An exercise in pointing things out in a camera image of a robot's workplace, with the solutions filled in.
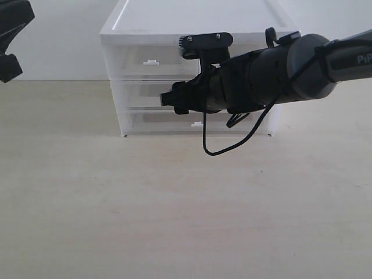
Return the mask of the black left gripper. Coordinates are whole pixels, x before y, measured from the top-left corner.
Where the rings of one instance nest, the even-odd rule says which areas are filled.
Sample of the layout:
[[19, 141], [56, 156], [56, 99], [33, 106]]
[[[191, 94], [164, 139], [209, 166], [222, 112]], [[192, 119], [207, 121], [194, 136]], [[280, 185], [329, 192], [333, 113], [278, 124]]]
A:
[[4, 55], [15, 36], [35, 18], [30, 1], [1, 1], [1, 81], [7, 83], [23, 73], [14, 54]]

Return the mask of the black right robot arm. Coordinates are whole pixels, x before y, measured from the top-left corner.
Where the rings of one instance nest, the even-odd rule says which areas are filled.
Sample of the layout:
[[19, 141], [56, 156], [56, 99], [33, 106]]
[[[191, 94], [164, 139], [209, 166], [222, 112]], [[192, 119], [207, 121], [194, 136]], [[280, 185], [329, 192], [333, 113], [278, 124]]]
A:
[[322, 99], [342, 81], [371, 77], [371, 31], [333, 41], [299, 32], [277, 37], [274, 28], [265, 36], [265, 48], [238, 56], [230, 55], [230, 33], [181, 37], [181, 56], [199, 60], [201, 72], [174, 83], [160, 95], [161, 105], [179, 115], [251, 113], [270, 104]]

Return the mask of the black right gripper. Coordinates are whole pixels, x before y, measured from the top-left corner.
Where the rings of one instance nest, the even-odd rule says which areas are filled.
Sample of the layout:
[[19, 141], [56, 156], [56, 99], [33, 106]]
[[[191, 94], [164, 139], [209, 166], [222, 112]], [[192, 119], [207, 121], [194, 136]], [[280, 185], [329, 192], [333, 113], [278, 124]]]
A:
[[212, 66], [189, 81], [178, 81], [160, 94], [161, 106], [172, 106], [177, 115], [190, 111], [217, 113], [228, 109], [221, 81], [221, 67]]

